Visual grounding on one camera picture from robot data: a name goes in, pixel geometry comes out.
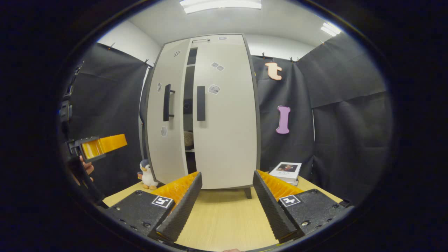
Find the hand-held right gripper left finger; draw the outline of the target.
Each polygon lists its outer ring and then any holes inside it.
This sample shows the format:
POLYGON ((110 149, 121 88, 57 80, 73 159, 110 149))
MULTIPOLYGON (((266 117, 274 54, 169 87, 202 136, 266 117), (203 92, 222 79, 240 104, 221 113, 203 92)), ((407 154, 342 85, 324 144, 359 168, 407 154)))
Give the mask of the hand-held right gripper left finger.
POLYGON ((136 190, 105 212, 132 232, 174 243, 190 216, 202 185, 202 175, 196 171, 150 193, 136 190))

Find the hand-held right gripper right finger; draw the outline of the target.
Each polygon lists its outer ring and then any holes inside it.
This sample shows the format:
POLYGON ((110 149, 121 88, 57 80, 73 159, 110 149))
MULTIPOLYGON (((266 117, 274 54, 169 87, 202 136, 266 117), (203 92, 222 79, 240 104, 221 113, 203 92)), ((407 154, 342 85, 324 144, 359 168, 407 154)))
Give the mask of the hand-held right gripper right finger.
POLYGON ((318 189, 301 190, 259 170, 253 187, 279 243, 310 236, 350 211, 345 201, 336 202, 318 189))

